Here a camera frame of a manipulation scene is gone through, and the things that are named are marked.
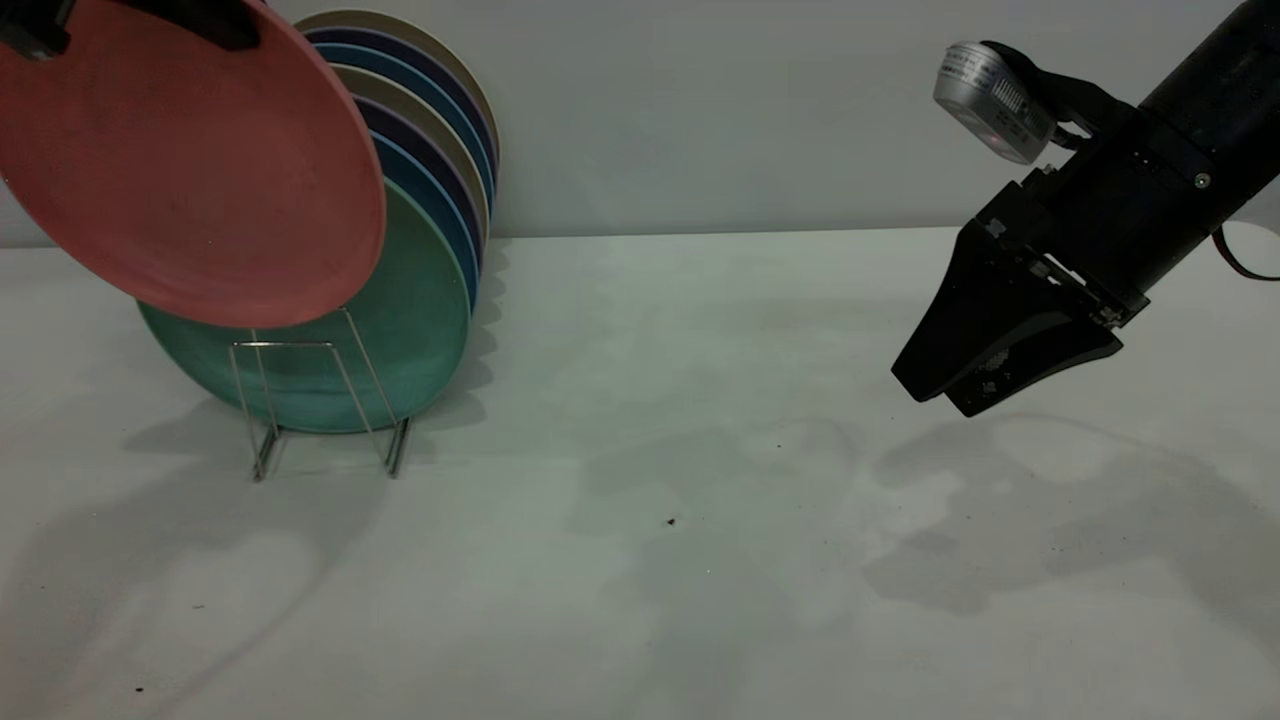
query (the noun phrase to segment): table surface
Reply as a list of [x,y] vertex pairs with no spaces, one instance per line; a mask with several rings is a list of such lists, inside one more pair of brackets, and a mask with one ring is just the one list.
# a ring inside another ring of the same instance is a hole
[[1280,717],[1280,290],[1201,247],[964,420],[888,372],[952,237],[494,241],[399,478],[256,486],[124,295],[0,251],[0,717]]

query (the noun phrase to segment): plate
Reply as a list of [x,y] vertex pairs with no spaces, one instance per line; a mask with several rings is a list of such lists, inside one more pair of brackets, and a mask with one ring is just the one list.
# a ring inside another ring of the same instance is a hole
[[381,173],[355,102],[273,10],[228,53],[79,0],[65,55],[0,47],[0,174],[72,256],[134,297],[236,327],[315,319],[378,264]]
[[[387,182],[387,241],[369,284],[347,305],[360,328],[397,418],[426,407],[448,384],[466,347],[470,311],[462,270],[430,217]],[[239,407],[228,347],[248,331],[177,318],[140,304],[156,340],[192,379]],[[390,418],[361,359],[346,318],[332,313],[311,323],[259,331],[264,341],[332,341],[375,428]],[[311,433],[364,430],[333,355],[316,347],[264,348],[262,366],[283,428]],[[238,351],[250,411],[268,418],[262,375],[252,350]]]
[[[476,127],[483,126],[486,129],[486,135],[489,136],[486,147],[490,150],[489,155],[493,158],[494,174],[497,174],[497,167],[502,161],[502,145],[493,108],[489,106],[489,99],[485,97],[484,90],[476,82],[471,69],[453,51],[445,47],[443,42],[408,22],[372,10],[330,10],[298,22],[297,28],[307,35],[312,31],[325,31],[326,35],[319,36],[320,38],[334,37],[328,35],[329,31],[362,29],[392,41],[390,44],[378,42],[369,46],[404,60],[429,77],[435,77],[463,110],[468,110],[468,106],[471,108],[468,115],[474,114],[474,111],[480,113],[483,123],[477,123]],[[329,40],[316,40],[316,42],[321,41],[328,42]],[[338,38],[332,40],[332,42],[349,41]],[[364,41],[356,42],[356,45],[364,44]],[[415,50],[421,58],[415,58],[415,53],[403,53],[397,46],[407,46]],[[422,64],[422,59],[445,70],[444,76],[439,77],[435,73],[428,72],[428,65]],[[471,100],[471,102],[463,102],[465,99]]]
[[[454,177],[462,182],[466,191],[467,206],[476,222],[477,233],[475,237],[480,238],[476,246],[476,258],[481,259],[483,265],[484,243],[489,241],[489,201],[485,197],[484,183],[480,181],[480,170],[476,168],[475,159],[467,152],[453,128],[440,118],[439,113],[406,90],[404,86],[351,65],[330,64],[330,67],[351,95],[392,113],[406,123],[407,129],[417,131],[415,137],[420,140],[415,140],[416,142],[426,142],[444,156]],[[401,143],[401,146],[415,152],[413,147],[407,143]]]
[[[364,104],[365,100],[356,100],[357,106]],[[476,288],[480,284],[480,268],[476,265],[475,245],[471,242],[463,211],[444,184],[436,179],[438,176],[448,178],[448,172],[436,169],[433,173],[407,150],[383,135],[388,131],[389,123],[401,124],[399,120],[378,115],[374,111],[366,114],[365,120],[369,123],[369,132],[374,136],[374,147],[378,150],[378,160],[383,165],[384,177],[412,197],[413,202],[417,202],[435,220],[435,225],[448,241],[449,250],[453,251],[453,256],[462,269],[462,279],[467,286],[467,300],[474,310]],[[434,159],[428,159],[428,164],[435,167],[433,160],[442,161],[436,155]]]
[[[462,183],[453,174],[448,161],[412,126],[376,102],[357,97],[356,106],[365,115],[365,122],[369,124],[370,132],[374,133],[375,145],[380,137],[392,149],[408,155],[410,163],[408,167],[404,167],[403,161],[397,160],[396,152],[389,154],[387,147],[379,147],[379,160],[385,158],[390,163],[390,167],[384,169],[387,177],[394,179],[419,205],[422,205],[422,209],[444,232],[445,240],[454,249],[463,277],[474,279],[468,287],[479,284],[480,258],[475,238],[480,237],[480,227],[467,205]],[[433,186],[444,192],[443,199],[431,197]],[[457,232],[460,223],[462,233]]]
[[462,109],[458,108],[457,102],[448,96],[440,86],[433,79],[424,76],[422,73],[415,70],[411,65],[379,53],[378,50],[370,50],[367,47],[361,47],[358,45],[343,45],[334,42],[316,42],[315,49],[320,51],[320,56],[329,63],[351,65],[353,68],[361,68],[378,73],[387,79],[403,85],[406,90],[417,95],[428,105],[430,105],[440,118],[449,124],[449,128],[457,133],[458,138],[466,146],[467,152],[476,163],[476,169],[480,170],[480,181],[484,183],[485,200],[489,202],[490,217],[493,215],[493,200],[494,200],[494,168],[489,161],[489,155],[485,151],[484,142],[481,142],[480,136],[484,135],[481,128],[479,132],[467,119]]

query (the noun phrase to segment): green plate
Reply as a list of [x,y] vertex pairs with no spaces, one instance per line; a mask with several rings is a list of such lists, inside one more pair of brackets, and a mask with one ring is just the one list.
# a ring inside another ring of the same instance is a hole
[[[250,331],[206,325],[138,304],[160,346],[193,380],[239,407],[227,348]],[[347,304],[369,359],[399,419],[429,405],[457,369],[470,329],[462,270],[444,236],[408,195],[387,181],[387,238],[378,268]],[[374,428],[392,424],[342,313],[289,328],[259,331],[261,341],[330,341],[342,355]],[[365,425],[333,354],[320,347],[268,347],[262,366],[280,427],[308,433],[351,433]],[[255,351],[237,350],[250,411],[266,419]]]

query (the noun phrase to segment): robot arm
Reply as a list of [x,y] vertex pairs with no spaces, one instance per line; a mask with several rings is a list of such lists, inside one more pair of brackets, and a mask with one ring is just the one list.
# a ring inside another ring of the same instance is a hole
[[1137,108],[996,42],[948,49],[934,99],[1012,161],[1075,150],[960,231],[893,364],[915,400],[973,416],[1116,354],[1147,290],[1280,174],[1280,0],[1240,5]]

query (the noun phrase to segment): wire plate stand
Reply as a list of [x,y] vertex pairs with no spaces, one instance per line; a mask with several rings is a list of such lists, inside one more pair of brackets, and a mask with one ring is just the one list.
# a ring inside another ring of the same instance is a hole
[[[275,450],[276,441],[284,434],[284,428],[279,425],[275,420],[275,405],[271,402],[271,387],[266,380],[266,372],[262,368],[262,351],[279,348],[279,347],[303,347],[315,348],[316,351],[328,350],[333,355],[333,361],[338,366],[338,373],[342,375],[343,384],[347,386],[347,392],[351,393],[351,401],[356,404],[356,411],[360,414],[360,420],[365,425],[365,433],[369,436],[369,441],[374,446],[374,452],[378,455],[383,465],[383,471],[388,477],[394,478],[399,473],[401,457],[404,455],[404,437],[408,434],[408,427],[412,418],[397,419],[396,413],[392,410],[392,404],[387,400],[387,392],[383,391],[383,383],[378,379],[378,370],[374,369],[372,361],[369,359],[369,352],[365,350],[365,341],[360,337],[360,329],[356,328],[356,320],[352,319],[351,311],[346,306],[337,310],[347,318],[347,327],[351,328],[351,336],[356,341],[356,347],[360,348],[360,356],[365,361],[365,368],[369,370],[369,377],[374,380],[374,387],[378,388],[378,395],[383,398],[383,405],[387,407],[387,416],[392,419],[392,436],[390,442],[384,450],[381,443],[378,442],[378,436],[372,425],[369,423],[369,415],[365,413],[364,404],[360,402],[360,396],[356,395],[356,387],[351,383],[351,374],[347,372],[347,365],[342,361],[342,355],[338,352],[338,347],[326,340],[315,341],[274,341],[274,340],[259,340],[257,331],[250,331],[250,340],[232,342],[227,348],[227,355],[230,357],[232,374],[236,377],[236,389],[239,392],[241,410],[244,411],[244,424],[248,427],[248,443],[250,450],[253,452],[253,482],[260,483],[266,479],[270,471],[271,451]],[[253,357],[257,361],[257,374],[262,378],[262,397],[266,401],[266,414],[270,424],[266,429],[266,437],[262,438],[262,443],[257,442],[257,430],[253,428],[253,415],[248,410],[248,398],[244,393],[244,380],[241,378],[239,361],[237,360],[237,351],[239,350],[252,350]]]

